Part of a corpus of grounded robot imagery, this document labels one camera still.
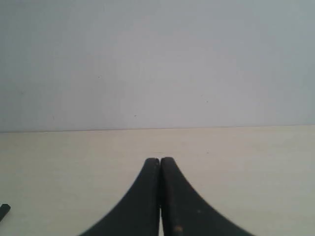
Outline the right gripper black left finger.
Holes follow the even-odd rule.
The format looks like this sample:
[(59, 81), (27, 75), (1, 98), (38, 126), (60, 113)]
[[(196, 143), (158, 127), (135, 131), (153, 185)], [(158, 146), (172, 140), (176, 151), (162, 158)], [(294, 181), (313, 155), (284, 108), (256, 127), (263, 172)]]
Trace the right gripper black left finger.
[(83, 236), (157, 236), (159, 234), (159, 174), (157, 158), (148, 158), (122, 199)]

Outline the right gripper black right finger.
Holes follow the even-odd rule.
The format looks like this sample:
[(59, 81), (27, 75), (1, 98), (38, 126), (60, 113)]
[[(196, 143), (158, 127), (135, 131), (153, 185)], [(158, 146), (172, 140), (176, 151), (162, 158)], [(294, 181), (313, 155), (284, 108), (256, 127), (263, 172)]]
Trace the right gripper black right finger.
[(161, 218), (165, 236), (250, 236), (211, 207), (190, 185), (174, 158), (160, 163)]

